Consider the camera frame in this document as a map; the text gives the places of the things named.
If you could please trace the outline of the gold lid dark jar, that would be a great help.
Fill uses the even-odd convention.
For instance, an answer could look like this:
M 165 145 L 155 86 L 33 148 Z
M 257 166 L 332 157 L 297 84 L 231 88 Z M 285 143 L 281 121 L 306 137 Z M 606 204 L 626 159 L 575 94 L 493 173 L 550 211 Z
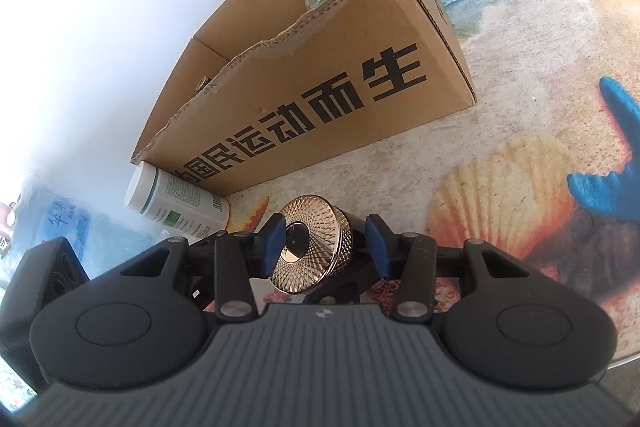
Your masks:
M 367 252 L 364 221 L 318 195 L 298 196 L 280 210 L 285 243 L 270 282 L 306 303 L 357 301 L 380 277 Z

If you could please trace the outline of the white green pill bottle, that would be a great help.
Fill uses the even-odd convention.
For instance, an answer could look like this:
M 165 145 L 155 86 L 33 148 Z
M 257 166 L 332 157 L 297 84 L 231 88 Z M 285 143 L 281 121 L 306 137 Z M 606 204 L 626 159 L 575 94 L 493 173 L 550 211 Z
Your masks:
M 134 170 L 125 206 L 191 239 L 205 239 L 224 230 L 230 216 L 227 199 L 145 161 Z

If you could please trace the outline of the black gold cylinder tube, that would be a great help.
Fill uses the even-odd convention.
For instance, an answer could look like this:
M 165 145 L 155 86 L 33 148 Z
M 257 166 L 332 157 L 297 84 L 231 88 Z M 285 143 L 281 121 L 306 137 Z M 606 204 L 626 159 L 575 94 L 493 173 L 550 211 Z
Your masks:
M 196 91 L 202 91 L 212 80 L 209 77 L 203 77 L 196 87 Z

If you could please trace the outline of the blue water jug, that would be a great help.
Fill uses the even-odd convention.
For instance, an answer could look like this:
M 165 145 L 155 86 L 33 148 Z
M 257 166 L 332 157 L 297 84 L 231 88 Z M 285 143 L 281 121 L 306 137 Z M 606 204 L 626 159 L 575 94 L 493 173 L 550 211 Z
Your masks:
M 1 286 L 6 287 L 26 251 L 64 236 L 93 279 L 166 237 L 127 225 L 75 199 L 33 185 L 11 208 L 13 228 L 1 247 Z

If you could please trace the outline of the large brown cardboard box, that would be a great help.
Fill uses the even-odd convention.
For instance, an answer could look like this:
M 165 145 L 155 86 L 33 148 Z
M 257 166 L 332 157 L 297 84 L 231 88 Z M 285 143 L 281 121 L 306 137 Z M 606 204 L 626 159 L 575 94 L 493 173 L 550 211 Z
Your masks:
M 226 0 L 183 50 L 131 159 L 228 195 L 475 101 L 439 0 Z

